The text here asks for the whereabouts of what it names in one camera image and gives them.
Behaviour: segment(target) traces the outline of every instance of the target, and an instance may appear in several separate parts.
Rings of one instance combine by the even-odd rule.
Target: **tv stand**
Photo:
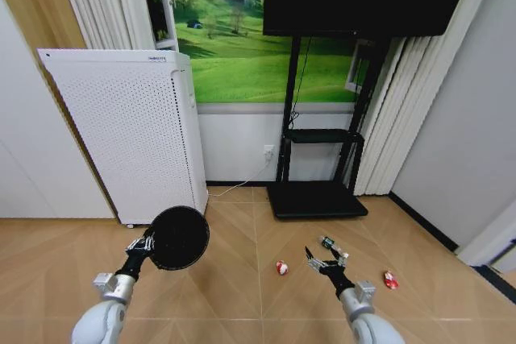
[[[276,181],[267,187],[274,215],[281,219],[353,218],[367,215],[368,211],[353,195],[364,146],[364,138],[358,130],[374,85],[377,83],[389,40],[377,41],[347,131],[344,129],[289,129],[300,47],[301,36],[294,36],[290,51]],[[292,143],[342,143],[333,180],[289,181]],[[353,144],[356,144],[356,149],[349,185],[346,187],[343,179]]]

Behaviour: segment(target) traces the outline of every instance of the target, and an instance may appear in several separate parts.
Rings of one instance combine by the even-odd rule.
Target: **black baseboard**
[[[501,278],[491,267],[485,265],[473,266],[473,269],[488,280],[501,294],[516,304],[516,289]]]
[[[432,225],[415,209],[407,205],[405,201],[403,201],[403,199],[401,199],[398,195],[391,191],[389,193],[389,197],[393,200],[394,203],[399,205],[407,214],[409,214],[412,219],[419,223],[423,229],[428,231],[434,236],[435,239],[441,242],[449,251],[455,251],[457,247],[459,247],[459,245],[453,242],[453,240],[451,240],[444,232]]]
[[[206,185],[224,185],[232,187],[234,185],[242,184],[243,181],[233,181],[233,180],[207,180]],[[248,181],[245,184],[242,184],[242,187],[266,187],[268,184],[271,184],[272,181]]]

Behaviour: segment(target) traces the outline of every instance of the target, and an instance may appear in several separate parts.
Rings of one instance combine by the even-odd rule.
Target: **white wall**
[[[112,218],[4,0],[0,75],[0,216]]]
[[[253,180],[276,178],[281,114],[200,114],[207,180],[246,180],[262,169],[264,145],[273,144],[274,159]],[[301,114],[296,128],[347,129],[350,114]],[[293,145],[291,180],[326,180],[333,176],[339,145]]]
[[[393,191],[460,246],[516,194],[516,2],[484,0]]]

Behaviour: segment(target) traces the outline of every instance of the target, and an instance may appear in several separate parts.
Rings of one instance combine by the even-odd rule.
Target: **power outlet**
[[[273,156],[274,156],[274,146],[273,145],[264,145],[264,156],[265,156],[265,161],[267,163],[273,159]]]

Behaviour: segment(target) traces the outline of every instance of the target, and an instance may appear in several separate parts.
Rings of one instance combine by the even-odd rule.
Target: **small red toy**
[[[289,267],[284,261],[277,261],[276,262],[276,270],[280,276],[284,276],[289,272]]]
[[[397,289],[399,286],[396,279],[394,278],[394,274],[390,271],[386,271],[384,273],[384,284],[389,289]]]

